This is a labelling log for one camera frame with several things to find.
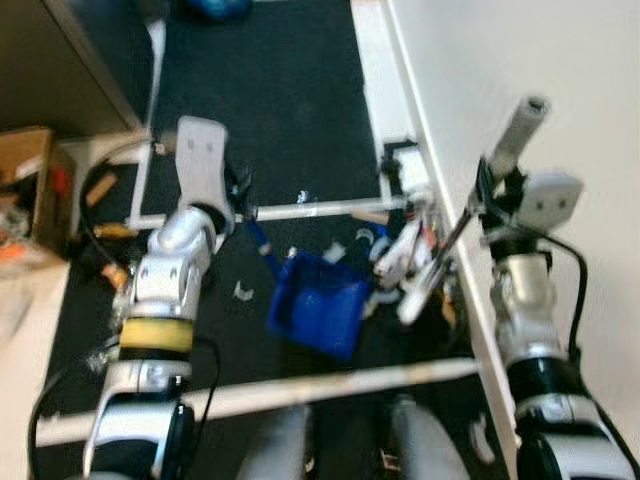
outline white wall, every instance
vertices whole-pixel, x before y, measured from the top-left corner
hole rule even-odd
[[[426,118],[445,203],[460,212],[477,160],[519,97],[542,93],[549,120],[522,166],[561,169],[586,185],[557,233],[590,266],[580,332],[587,383],[638,454],[640,432],[640,157],[636,0],[389,0]],[[488,301],[489,256],[466,237]],[[566,339],[577,274],[556,255],[557,320]]]

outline black cable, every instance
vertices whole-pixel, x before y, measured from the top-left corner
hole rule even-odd
[[[106,352],[108,349],[114,347],[115,345],[117,345],[117,340],[109,339],[101,347],[93,349],[86,355],[77,358],[71,363],[68,363],[66,366],[54,373],[42,388],[42,391],[40,392],[40,395],[38,395],[38,398],[33,405],[33,409],[31,410],[31,416],[29,417],[29,431],[27,434],[27,458],[32,480],[38,480],[40,478],[40,469],[36,452],[36,434],[38,420],[40,419],[40,415],[42,414],[42,409],[46,401],[49,399],[51,393],[60,384],[60,382],[68,378],[69,375],[74,373],[76,369],[87,367],[87,361],[89,359],[93,358],[97,354]]]
[[[573,313],[573,320],[571,322],[571,331],[569,334],[569,343],[567,347],[569,361],[576,367],[579,374],[579,379],[582,385],[582,389],[584,390],[587,397],[593,402],[596,409],[598,410],[598,415],[600,416],[602,423],[609,430],[609,433],[611,434],[614,441],[618,445],[618,448],[627,459],[627,462],[629,462],[629,465],[633,470],[634,476],[636,477],[637,480],[640,480],[640,465],[638,464],[638,461],[633,456],[633,453],[631,452],[629,445],[627,445],[626,441],[622,437],[622,434],[616,428],[615,424],[613,423],[613,421],[611,420],[607,412],[600,405],[600,403],[598,403],[595,397],[591,394],[589,388],[585,384],[584,379],[582,377],[582,371],[581,371],[581,365],[580,365],[581,351],[580,351],[580,347],[578,347],[577,345],[577,336],[578,336],[578,329],[580,326],[580,319],[582,317],[582,310],[584,308],[584,302],[585,302],[586,292],[587,292],[587,283],[589,278],[587,262],[584,256],[580,254],[580,252],[578,252],[575,248],[566,244],[562,240],[552,237],[535,228],[527,227],[526,225],[522,225],[514,222],[511,219],[511,217],[499,207],[491,204],[487,204],[486,207],[487,207],[487,212],[490,213],[491,215],[497,216],[504,223],[506,227],[511,228],[515,231],[518,231],[524,235],[534,236],[536,238],[545,240],[551,243],[552,245],[555,245],[565,250],[569,254],[571,254],[575,258],[576,262],[578,263],[578,267],[580,270],[580,279],[579,279],[578,294],[576,299],[576,307]]]
[[[85,233],[89,237],[89,240],[98,251],[100,255],[102,255],[108,263],[112,263],[117,265],[120,269],[130,274],[129,268],[126,264],[119,261],[115,255],[113,255],[107,247],[98,239],[95,232],[93,231],[94,224],[91,221],[91,216],[89,213],[89,205],[87,205],[87,194],[93,187],[95,181],[98,179],[99,173],[101,173],[108,162],[115,156],[122,152],[126,152],[140,145],[144,145],[145,143],[149,143],[153,146],[155,143],[152,139],[142,139],[136,140],[134,142],[129,142],[125,145],[120,145],[109,152],[102,155],[98,161],[89,169],[87,172],[87,176],[82,182],[82,187],[80,189],[80,226],[84,229]]]
[[[578,329],[580,327],[580,320],[582,318],[582,311],[584,309],[584,302],[587,296],[587,285],[589,282],[589,268],[587,266],[587,261],[584,256],[578,252],[571,245],[559,240],[556,237],[553,237],[545,232],[542,232],[538,229],[528,227],[521,223],[514,222],[513,219],[507,214],[504,210],[497,207],[496,205],[492,205],[490,203],[486,204],[487,212],[491,215],[494,215],[500,219],[500,221],[508,228],[515,230],[523,235],[535,237],[541,240],[544,240],[556,247],[564,250],[569,253],[578,263],[579,269],[579,280],[578,280],[578,293],[576,295],[576,306],[573,311],[573,319],[571,321],[571,331],[569,333],[569,343],[567,346],[567,351],[569,354],[569,360],[571,363],[576,365],[578,368],[580,367],[580,348],[577,344],[578,338]]]
[[[204,425],[207,421],[207,415],[209,414],[209,409],[211,408],[211,401],[213,400],[213,394],[218,386],[218,381],[220,380],[220,348],[215,340],[207,337],[201,337],[196,335],[194,337],[195,344],[201,344],[208,347],[213,353],[213,357],[216,362],[216,374],[213,377],[213,381],[211,382],[211,386],[209,387],[209,396],[207,397],[207,403],[204,407],[204,412],[202,413],[202,418],[200,420],[200,425],[198,426],[198,431],[196,432],[195,441],[193,443],[193,459],[195,458],[196,451],[200,447],[200,442],[202,440],[202,434],[204,432]]]

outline cardboard box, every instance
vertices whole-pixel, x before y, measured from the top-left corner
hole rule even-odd
[[[50,129],[0,134],[0,278],[62,261],[71,231],[74,176],[74,161]],[[25,190],[34,198],[25,202]]]

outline scattered debris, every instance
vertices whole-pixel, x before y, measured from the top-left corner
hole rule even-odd
[[[353,212],[351,216],[364,222],[376,223],[385,227],[389,224],[388,212],[368,212],[366,210],[357,210]]]
[[[480,413],[480,419],[477,422],[469,425],[469,438],[473,450],[482,463],[490,465],[496,461],[496,455],[487,440],[487,419],[484,412]]]
[[[391,248],[376,262],[373,272],[382,288],[395,288],[411,270],[419,233],[420,220],[408,222]]]
[[[378,259],[382,256],[383,252],[391,245],[391,240],[389,237],[380,237],[371,247],[371,251],[369,252],[369,261],[377,262]]]
[[[322,258],[331,265],[338,263],[342,257],[347,254],[347,249],[338,242],[333,242],[331,246],[324,251]]]
[[[397,455],[387,453],[380,449],[380,458],[382,459],[382,466],[388,472],[400,472],[400,461]]]
[[[378,302],[374,295],[371,295],[369,299],[364,304],[364,308],[362,309],[362,319],[366,320],[373,316],[376,313],[376,309],[378,308]]]
[[[447,321],[449,326],[453,329],[456,327],[456,323],[458,323],[458,319],[456,317],[456,309],[453,305],[453,302],[450,298],[446,297],[442,301],[442,316]]]
[[[93,188],[87,193],[85,201],[89,207],[94,207],[96,204],[106,197],[107,193],[118,183],[118,177],[113,172],[105,173],[100,180],[96,182]]]
[[[397,288],[393,290],[378,290],[372,297],[379,305],[390,305],[400,300],[400,290]]]
[[[361,238],[366,238],[369,241],[370,246],[373,245],[373,242],[375,242],[373,232],[368,228],[361,228],[356,232],[356,240],[360,240]]]
[[[241,302],[248,302],[250,300],[253,300],[253,293],[253,289],[243,290],[240,280],[238,280],[238,283],[236,283],[236,288],[233,290],[233,296]]]
[[[105,265],[102,269],[102,276],[109,280],[109,283],[114,289],[116,289],[116,291],[123,289],[129,278],[127,272],[122,270],[115,263]]]
[[[298,194],[298,201],[296,202],[298,205],[302,205],[303,203],[308,203],[311,198],[311,194],[309,190],[300,190]]]
[[[122,240],[124,238],[135,238],[138,236],[137,230],[132,230],[121,223],[103,223],[93,227],[93,233],[98,238],[107,240]]]
[[[311,472],[313,472],[313,469],[315,467],[316,467],[316,459],[315,459],[315,457],[311,457],[304,464],[304,472],[305,473],[311,473]]]

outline black floor mat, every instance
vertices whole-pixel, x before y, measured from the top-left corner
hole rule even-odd
[[[174,15],[154,131],[183,115],[224,124],[228,161],[250,168],[261,205],[379,195],[349,2],[257,3],[245,21]],[[145,202],[147,212],[175,204]]]
[[[319,201],[375,197],[374,145],[363,95],[349,2],[296,0],[257,3],[247,21],[212,25],[173,15],[154,132],[174,131],[182,115],[220,121],[230,134],[228,161],[254,175],[253,200],[261,205],[295,203],[301,190]],[[128,213],[135,169],[119,167],[114,191],[96,209],[100,221]],[[179,188],[171,155],[154,158],[144,213],[170,212]],[[266,223],[277,255],[290,246],[320,253],[332,241],[351,245],[358,228],[348,217]],[[347,262],[362,267],[358,255]],[[87,249],[71,268],[48,376],[108,334],[111,291],[96,275]],[[197,331],[215,337],[222,351],[220,384],[399,364],[429,357],[442,340],[441,325],[426,318],[418,332],[400,331],[394,309],[382,308],[363,328],[352,362],[339,364],[291,345],[266,328],[275,285],[243,228],[230,239],[203,292]],[[254,299],[233,298],[236,282]],[[465,339],[458,353],[470,353]],[[192,388],[207,386],[211,364],[194,352]],[[88,374],[61,389],[45,409],[78,412],[95,407],[100,381]],[[499,460],[483,467],[471,449],[468,425],[487,411],[477,377],[410,389],[440,416],[473,478],[506,478]],[[318,479],[383,478],[378,446],[389,400],[382,392],[321,402],[315,406]],[[212,422],[191,478],[234,478],[266,413]],[[489,440],[497,452],[492,428]],[[81,445],[39,449],[44,478],[61,479],[80,468]]]

